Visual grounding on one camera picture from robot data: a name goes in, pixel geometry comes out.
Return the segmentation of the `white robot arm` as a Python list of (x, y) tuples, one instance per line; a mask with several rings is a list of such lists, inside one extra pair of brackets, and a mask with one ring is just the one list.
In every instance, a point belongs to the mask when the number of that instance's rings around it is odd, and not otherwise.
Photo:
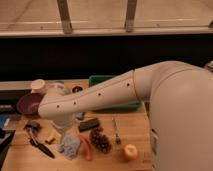
[(73, 113), (150, 103), (154, 171), (213, 171), (213, 73), (180, 61), (131, 70), (80, 92), (48, 90), (40, 116), (64, 123)]

